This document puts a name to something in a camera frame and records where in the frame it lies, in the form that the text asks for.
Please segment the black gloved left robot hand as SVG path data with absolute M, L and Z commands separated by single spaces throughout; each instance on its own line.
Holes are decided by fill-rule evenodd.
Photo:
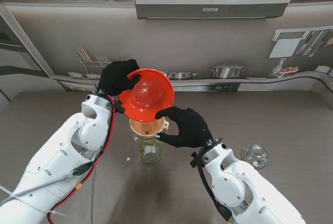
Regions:
M 128 75 L 138 69 L 135 59 L 110 63 L 102 70 L 98 92 L 117 96 L 125 90 L 132 90 L 140 80 L 140 75 L 134 75 L 132 78 L 128 78 Z

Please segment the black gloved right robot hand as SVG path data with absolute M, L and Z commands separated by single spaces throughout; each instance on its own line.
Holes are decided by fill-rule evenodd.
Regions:
M 157 133 L 156 138 L 176 148 L 198 148 L 205 146 L 213 136 L 204 118 L 191 108 L 169 107 L 158 111 L 155 119 L 168 117 L 178 126 L 177 135 Z

